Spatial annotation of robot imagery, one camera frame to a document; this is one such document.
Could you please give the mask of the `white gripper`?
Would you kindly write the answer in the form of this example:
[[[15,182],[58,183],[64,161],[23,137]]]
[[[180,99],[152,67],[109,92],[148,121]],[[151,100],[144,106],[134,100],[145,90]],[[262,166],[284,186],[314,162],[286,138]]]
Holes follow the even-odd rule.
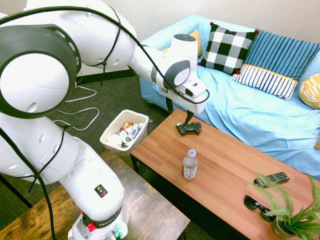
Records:
[[[172,89],[168,90],[165,88],[161,88],[156,84],[153,85],[153,88],[155,90],[158,90],[160,94],[165,96],[164,103],[167,105],[167,110],[170,115],[173,113],[173,102],[176,102],[178,105],[187,110],[187,117],[185,119],[184,125],[189,124],[189,121],[192,119],[194,114],[200,114],[205,109],[205,101],[207,98],[204,93],[201,93],[196,98],[192,98],[185,93],[179,91],[174,92]]]

